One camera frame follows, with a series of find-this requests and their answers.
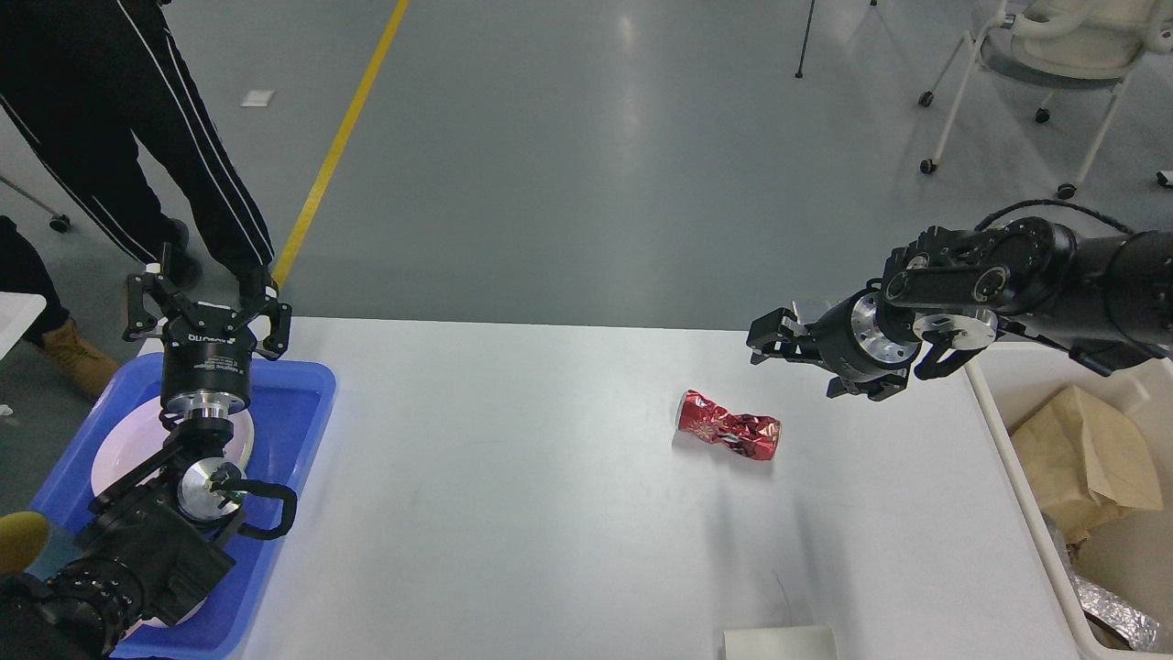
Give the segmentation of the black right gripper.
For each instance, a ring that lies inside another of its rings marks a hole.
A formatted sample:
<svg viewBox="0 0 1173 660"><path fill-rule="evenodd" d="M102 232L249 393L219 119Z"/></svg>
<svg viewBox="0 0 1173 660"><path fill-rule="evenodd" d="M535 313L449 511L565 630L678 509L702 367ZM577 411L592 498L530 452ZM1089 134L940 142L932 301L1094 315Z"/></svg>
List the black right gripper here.
<svg viewBox="0 0 1173 660"><path fill-rule="evenodd" d="M899 341L880 325L877 291L860 290L822 317L799 317L778 308L754 319L747 329L751 365L782 359L795 365L822 365L834 373L827 385L830 400L853 394L882 402L906 390L908 372L921 343Z"/></svg>

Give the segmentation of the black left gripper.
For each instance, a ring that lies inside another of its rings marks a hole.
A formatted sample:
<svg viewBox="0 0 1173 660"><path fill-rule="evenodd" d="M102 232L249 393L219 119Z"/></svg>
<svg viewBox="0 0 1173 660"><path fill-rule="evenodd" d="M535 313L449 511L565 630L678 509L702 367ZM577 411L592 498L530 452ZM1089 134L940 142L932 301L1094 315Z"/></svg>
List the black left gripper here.
<svg viewBox="0 0 1173 660"><path fill-rule="evenodd" d="M248 329L267 318L269 334L256 351L267 360L289 351L291 308L267 267L235 272L239 309L201 312L171 274L179 250L164 243L160 260L126 275L122 341L160 339L163 351L160 404L168 413L240 413L251 399L256 338Z"/></svg>

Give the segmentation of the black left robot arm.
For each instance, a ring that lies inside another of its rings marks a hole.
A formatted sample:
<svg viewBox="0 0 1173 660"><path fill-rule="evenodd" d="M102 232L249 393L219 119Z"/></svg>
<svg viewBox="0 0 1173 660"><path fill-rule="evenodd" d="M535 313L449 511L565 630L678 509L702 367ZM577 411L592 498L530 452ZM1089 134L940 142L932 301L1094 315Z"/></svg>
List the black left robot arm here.
<svg viewBox="0 0 1173 660"><path fill-rule="evenodd" d="M298 497L248 477L226 447L250 404L253 355L282 358L291 308L265 288L243 309L194 302L172 283L179 250L126 279L126 341L163 343L160 451L96 494L80 556L55 574L4 576L5 659L106 659L136 622L176 625L235 560L236 535L289 535Z"/></svg>

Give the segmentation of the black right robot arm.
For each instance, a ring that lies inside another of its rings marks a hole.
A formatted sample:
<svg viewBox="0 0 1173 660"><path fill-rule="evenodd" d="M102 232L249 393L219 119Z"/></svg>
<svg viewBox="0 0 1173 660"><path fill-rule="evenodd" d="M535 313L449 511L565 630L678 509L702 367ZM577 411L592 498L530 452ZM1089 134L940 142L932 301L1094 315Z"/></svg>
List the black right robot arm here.
<svg viewBox="0 0 1173 660"><path fill-rule="evenodd" d="M1032 206L1005 206L969 230L927 227L891 250L882 275L812 322L795 309L764 314L747 331L751 363L816 365L832 375L828 397L880 402L910 379L950 376L1002 336L1059 351L1103 377L1169 358L1169 232L1098 212L1113 234L1013 220Z"/></svg>

